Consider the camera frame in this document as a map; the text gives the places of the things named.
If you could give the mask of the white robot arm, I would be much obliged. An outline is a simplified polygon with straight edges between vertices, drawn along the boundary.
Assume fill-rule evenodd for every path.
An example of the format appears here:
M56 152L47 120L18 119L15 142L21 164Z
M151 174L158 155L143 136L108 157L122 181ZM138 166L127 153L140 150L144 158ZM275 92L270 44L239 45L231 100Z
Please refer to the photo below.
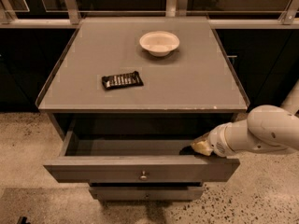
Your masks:
M281 107L260 105L246 119L228 122L196 138L192 149L199 154L220 157L240 152L290 153L299 150L299 81Z

